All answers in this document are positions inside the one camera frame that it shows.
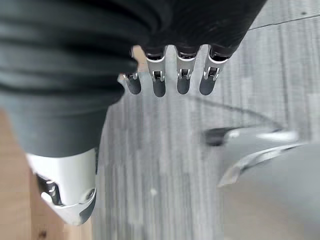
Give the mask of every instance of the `wooden floor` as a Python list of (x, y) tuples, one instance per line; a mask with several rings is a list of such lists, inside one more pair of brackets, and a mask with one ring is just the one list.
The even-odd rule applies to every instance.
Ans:
[(220, 149), (203, 131), (268, 124), (249, 109), (320, 140), (320, 5), (270, 0), (225, 66), (214, 93), (201, 96), (206, 48), (190, 92), (176, 90), (175, 51), (167, 50), (166, 95), (159, 99), (142, 63), (142, 93), (110, 108), (100, 146), (95, 240), (221, 240), (217, 190)]
[(0, 110), (0, 234), (1, 239), (30, 240), (29, 169), (9, 123)]

